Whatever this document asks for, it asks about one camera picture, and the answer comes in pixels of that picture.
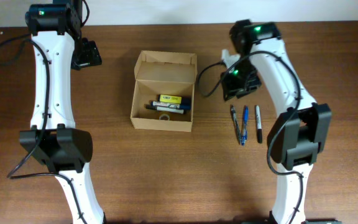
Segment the tape roll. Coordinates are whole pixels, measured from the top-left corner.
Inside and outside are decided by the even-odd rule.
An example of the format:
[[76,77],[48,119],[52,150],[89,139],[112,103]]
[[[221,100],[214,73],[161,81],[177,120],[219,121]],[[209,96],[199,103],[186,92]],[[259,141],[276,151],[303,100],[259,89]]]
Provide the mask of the tape roll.
[[160,120],[162,120],[162,121],[169,121],[169,120],[170,120],[170,117],[169,117],[168,114],[162,113],[158,119],[160,119]]

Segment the yellow label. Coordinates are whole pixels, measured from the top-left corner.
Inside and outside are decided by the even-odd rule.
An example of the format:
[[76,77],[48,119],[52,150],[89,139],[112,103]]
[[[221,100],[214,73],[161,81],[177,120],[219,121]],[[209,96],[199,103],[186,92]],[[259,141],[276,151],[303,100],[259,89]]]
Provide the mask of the yellow label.
[[168,96],[168,95],[160,95],[160,102],[165,103],[181,103],[181,97],[180,96]]

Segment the wood grain tabletop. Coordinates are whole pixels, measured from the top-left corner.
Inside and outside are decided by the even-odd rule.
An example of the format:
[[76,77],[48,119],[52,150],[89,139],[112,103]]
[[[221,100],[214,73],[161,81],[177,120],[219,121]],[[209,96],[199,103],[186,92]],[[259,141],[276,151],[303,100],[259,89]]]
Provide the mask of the wood grain tabletop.
[[[266,87],[223,101],[221,87],[209,98],[196,91],[191,133],[134,129],[130,121],[134,65],[141,50],[196,53],[198,71],[234,53],[232,24],[97,26],[83,28],[95,40],[102,66],[71,71],[76,128],[89,131],[94,151],[91,177],[109,222],[213,222],[267,217],[277,178],[270,172],[266,140],[257,143],[254,105],[260,106],[264,137],[275,122]],[[333,111],[324,152],[306,192],[307,218],[358,223],[358,22],[278,23],[290,60],[318,103]],[[0,28],[0,42],[25,34]],[[12,57],[19,43],[1,49]],[[203,77],[211,89],[222,68]],[[8,180],[25,156],[19,131],[30,127],[35,98],[34,51],[0,67],[0,223],[71,223],[63,191],[54,178]],[[249,140],[237,144],[230,104],[249,105]],[[45,172],[30,159],[20,174]]]

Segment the open box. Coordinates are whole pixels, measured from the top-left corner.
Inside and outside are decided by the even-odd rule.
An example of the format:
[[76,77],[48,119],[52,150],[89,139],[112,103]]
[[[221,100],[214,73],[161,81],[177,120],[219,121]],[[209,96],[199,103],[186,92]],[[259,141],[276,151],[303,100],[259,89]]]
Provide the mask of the open box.
[[[135,65],[135,90],[131,121],[136,129],[191,131],[193,125],[194,89],[197,76],[196,54],[141,51]],[[145,105],[157,95],[191,98],[191,110],[172,114],[170,121],[158,119],[161,111]]]

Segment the white wall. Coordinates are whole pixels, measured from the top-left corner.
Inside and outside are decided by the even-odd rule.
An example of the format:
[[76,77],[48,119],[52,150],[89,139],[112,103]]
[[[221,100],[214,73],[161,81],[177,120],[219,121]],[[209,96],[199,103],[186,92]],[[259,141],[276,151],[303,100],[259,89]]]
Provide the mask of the white wall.
[[[25,26],[31,4],[0,0],[0,27]],[[358,20],[358,0],[88,0],[88,25]]]

